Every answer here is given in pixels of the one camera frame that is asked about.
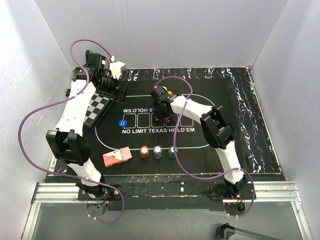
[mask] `black device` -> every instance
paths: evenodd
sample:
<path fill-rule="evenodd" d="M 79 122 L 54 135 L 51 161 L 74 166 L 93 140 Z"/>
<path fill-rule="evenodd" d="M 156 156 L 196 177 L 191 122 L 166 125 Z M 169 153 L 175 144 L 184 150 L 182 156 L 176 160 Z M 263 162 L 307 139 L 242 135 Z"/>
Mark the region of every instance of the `black device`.
<path fill-rule="evenodd" d="M 152 112 L 156 121 L 165 123 L 172 123 L 172 115 L 174 114 L 170 103 L 178 96 L 177 94 L 169 94 L 168 91 L 162 87 L 154 87 L 150 92 L 154 101 L 151 102 Z"/>
<path fill-rule="evenodd" d="M 46 140 L 52 150 L 56 159 L 61 160 L 64 164 L 76 164 L 83 166 L 90 157 L 90 144 L 74 130 L 70 132 L 55 130 L 48 130 L 46 133 Z M 94 198 L 100 199 L 106 194 L 105 188 L 101 185 L 86 186 L 81 182 L 77 182 L 76 186 L 91 194 Z"/>
<path fill-rule="evenodd" d="M 271 236 L 262 235 L 252 231 L 243 230 L 223 224 L 216 229 L 215 240 L 280 240 Z"/>
<path fill-rule="evenodd" d="M 110 71 L 110 63 L 108 59 L 99 54 L 92 53 L 91 50 L 85 51 L 86 64 L 83 67 L 88 71 L 90 81 L 93 83 L 97 92 L 102 97 L 112 99 L 118 103 L 124 103 L 129 82 L 121 86 L 119 79 L 112 77 Z M 85 80 L 86 74 L 80 67 L 76 67 L 73 71 L 72 80 Z"/>

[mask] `metal frame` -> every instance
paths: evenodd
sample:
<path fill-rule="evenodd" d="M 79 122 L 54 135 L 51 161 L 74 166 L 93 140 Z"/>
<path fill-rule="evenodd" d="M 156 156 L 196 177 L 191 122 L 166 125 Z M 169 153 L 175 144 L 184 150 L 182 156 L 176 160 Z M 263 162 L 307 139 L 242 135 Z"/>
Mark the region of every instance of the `metal frame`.
<path fill-rule="evenodd" d="M 55 168 L 56 168 L 56 164 L 57 164 L 57 159 L 55 158 L 54 155 L 52 155 L 48 170 L 51 172 L 54 172 Z"/>
<path fill-rule="evenodd" d="M 302 239 L 312 240 L 312 235 L 304 215 L 301 198 L 294 181 L 257 181 L 254 183 L 255 202 L 291 202 Z M 79 188 L 75 183 L 39 183 L 32 198 L 32 205 L 25 225 L 22 240 L 31 240 L 36 227 L 41 204 L 47 203 L 99 203 L 96 200 L 78 200 Z M 233 200 L 224 199 L 224 203 Z"/>

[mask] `poker chip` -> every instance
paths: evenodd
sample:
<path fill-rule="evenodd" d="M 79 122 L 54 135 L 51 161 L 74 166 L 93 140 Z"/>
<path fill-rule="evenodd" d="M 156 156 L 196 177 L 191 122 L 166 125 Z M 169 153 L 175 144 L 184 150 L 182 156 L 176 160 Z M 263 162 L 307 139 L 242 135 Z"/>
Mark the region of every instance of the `poker chip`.
<path fill-rule="evenodd" d="M 174 159 L 175 158 L 175 149 L 176 149 L 176 152 L 178 152 L 178 148 L 174 148 L 174 146 L 171 146 L 168 150 L 168 158 L 170 159 Z"/>
<path fill-rule="evenodd" d="M 153 148 L 153 156 L 155 159 L 160 159 L 162 156 L 162 147 L 154 146 Z"/>
<path fill-rule="evenodd" d="M 142 158 L 147 158 L 149 156 L 149 148 L 147 146 L 142 146 L 140 148 L 140 155 Z"/>

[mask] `poker table mat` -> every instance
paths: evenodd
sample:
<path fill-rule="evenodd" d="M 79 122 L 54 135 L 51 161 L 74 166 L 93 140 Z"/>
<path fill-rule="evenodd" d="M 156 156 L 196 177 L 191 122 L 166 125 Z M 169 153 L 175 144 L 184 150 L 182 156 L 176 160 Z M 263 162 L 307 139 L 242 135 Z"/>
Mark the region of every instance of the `poker table mat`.
<path fill-rule="evenodd" d="M 210 68 L 195 69 L 203 70 L 206 73 Z M 185 78 L 193 88 L 191 99 L 200 104 L 216 107 L 222 105 L 225 108 L 235 131 L 235 149 L 242 167 L 254 173 L 280 172 L 268 132 L 264 127 L 263 119 L 259 117 L 261 114 L 259 106 L 254 102 L 247 104 L 241 102 L 249 101 L 252 96 L 252 88 L 250 85 L 247 86 L 250 81 L 246 80 L 248 75 L 246 75 L 245 69 L 233 68 L 236 70 L 233 75 L 230 68 L 216 69 L 217 74 L 212 70 L 210 77 L 206 77 L 206 74 L 201 75 L 201 72 L 198 72 L 196 77 L 186 74 Z M 222 72 L 224 69 L 229 70 L 229 73 L 224 74 Z M 155 72 L 153 72 L 148 77 L 150 69 L 140 69 L 138 74 L 145 71 L 141 79 L 134 71 L 137 70 L 127 70 L 122 76 L 122 81 L 130 81 L 125 103 L 112 103 L 93 130 L 87 127 L 83 128 L 83 137 L 91 145 L 90 159 L 103 175 L 183 173 L 176 160 L 168 158 L 167 155 L 168 148 L 173 145 L 174 127 L 178 115 L 175 114 L 172 117 L 172 125 L 167 125 L 163 122 L 156 122 L 151 109 L 150 91 L 161 78 L 159 77 L 160 70 L 157 69 L 158 76 L 155 77 Z M 173 70 L 171 70 L 171 74 L 168 73 L 168 76 L 172 76 L 172 73 L 174 73 Z M 236 78 L 241 81 L 237 85 L 235 84 Z M 190 92 L 189 87 L 178 79 L 167 79 L 161 85 L 167 87 L 169 91 L 181 95 L 187 95 Z M 244 92 L 246 89 L 244 85 L 247 86 L 248 92 L 244 97 L 241 97 L 239 86 Z M 121 119 L 127 120 L 127 126 L 124 128 L 118 124 Z M 182 117 L 176 144 L 179 160 L 189 172 L 200 174 L 223 171 L 218 154 L 206 142 L 199 123 Z M 153 155 L 153 147 L 157 145 L 163 148 L 161 159 L 155 159 Z M 140 156 L 142 146 L 149 148 L 147 158 Z M 124 147 L 130 147 L 132 159 L 105 167 L 102 155 L 113 149 Z"/>

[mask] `gray floor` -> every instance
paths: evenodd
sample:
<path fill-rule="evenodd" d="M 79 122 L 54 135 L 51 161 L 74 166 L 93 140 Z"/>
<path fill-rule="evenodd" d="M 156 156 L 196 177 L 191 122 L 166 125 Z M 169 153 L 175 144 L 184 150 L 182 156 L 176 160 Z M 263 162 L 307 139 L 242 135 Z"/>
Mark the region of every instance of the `gray floor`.
<path fill-rule="evenodd" d="M 107 212 L 113 219 L 118 212 Z M 213 240 L 219 225 L 230 225 L 283 240 L 302 239 L 290 202 L 256 202 L 236 220 L 203 209 L 126 210 L 115 224 L 89 218 L 83 203 L 42 204 L 33 240 Z"/>

